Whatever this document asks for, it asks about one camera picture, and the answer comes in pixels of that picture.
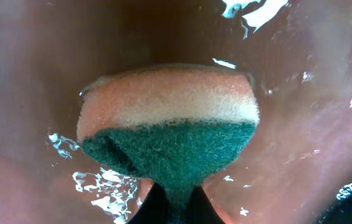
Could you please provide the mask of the orange green sponge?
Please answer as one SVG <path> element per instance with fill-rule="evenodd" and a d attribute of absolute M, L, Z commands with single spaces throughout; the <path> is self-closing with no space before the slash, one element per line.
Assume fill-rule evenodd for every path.
<path fill-rule="evenodd" d="M 93 84 L 83 99 L 77 139 L 97 162 L 153 180 L 179 213 L 195 187 L 239 157 L 259 121 L 246 74 L 176 64 Z"/>

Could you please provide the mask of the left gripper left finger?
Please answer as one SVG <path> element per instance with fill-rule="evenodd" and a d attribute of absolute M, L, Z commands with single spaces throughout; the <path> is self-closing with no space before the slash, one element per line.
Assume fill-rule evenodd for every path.
<path fill-rule="evenodd" d="M 167 224 L 169 221 L 169 202 L 166 192 L 154 183 L 145 201 L 128 224 Z"/>

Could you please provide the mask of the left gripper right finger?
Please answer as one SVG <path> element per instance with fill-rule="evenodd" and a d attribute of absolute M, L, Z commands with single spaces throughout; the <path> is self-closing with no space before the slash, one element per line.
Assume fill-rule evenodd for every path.
<path fill-rule="evenodd" d="M 186 224 L 225 224 L 201 186 L 193 189 L 186 207 Z"/>

